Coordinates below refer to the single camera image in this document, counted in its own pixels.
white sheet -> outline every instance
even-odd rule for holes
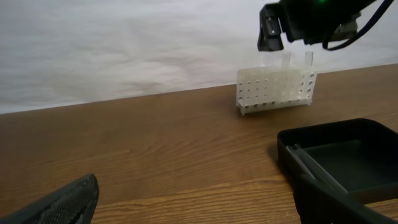
[[[2,0],[0,113],[227,85],[259,65],[260,0]],[[363,11],[361,26],[380,1]],[[398,62],[398,3],[320,71]]]

cable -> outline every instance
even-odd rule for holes
[[[361,38],[365,33],[367,33],[377,22],[378,20],[381,18],[381,16],[386,12],[386,10],[388,9],[388,7],[392,4],[394,0],[384,0],[381,5],[379,6],[379,8],[376,10],[376,12],[373,14],[372,18],[370,18],[370,20],[366,23],[366,25],[352,38],[348,39],[346,42],[337,45],[335,47],[332,48],[328,48],[328,44],[329,41],[333,35],[333,33],[335,32],[335,30],[333,30],[332,34],[330,34],[323,42],[322,42],[322,47],[325,50],[339,50],[342,48],[345,48],[347,46],[349,46],[350,44],[352,44],[353,42],[355,42],[356,40],[358,40],[359,38]]]

black object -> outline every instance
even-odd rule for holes
[[[397,223],[363,204],[398,198],[398,134],[352,119],[281,131],[279,165],[307,223]]]
[[[394,0],[384,0],[369,22],[357,33],[356,19],[362,9],[375,0],[280,0],[260,11],[259,51],[282,50],[280,33],[287,40],[303,39],[304,44],[323,43],[326,50],[338,50],[364,35],[385,13]],[[329,41],[345,43],[328,48]]]
[[[96,177],[88,174],[0,219],[0,224],[89,224],[99,193]]]

wood grain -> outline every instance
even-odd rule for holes
[[[321,74],[313,105],[245,118],[234,85],[2,114],[0,216],[93,172],[93,223],[298,223],[277,133],[351,118],[398,131],[397,70]]]

black tray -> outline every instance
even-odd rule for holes
[[[312,203],[324,207],[331,205],[330,200],[339,201],[332,216],[358,207],[367,223],[373,223],[369,214],[376,217],[375,223],[380,223],[378,218],[395,223],[363,206],[398,198],[398,134],[389,128],[369,119],[353,119],[281,131],[278,157],[295,191],[318,194],[321,201]],[[311,195],[296,196],[296,206],[298,198],[307,198],[301,203],[305,210]],[[336,219],[333,223],[344,221]]]

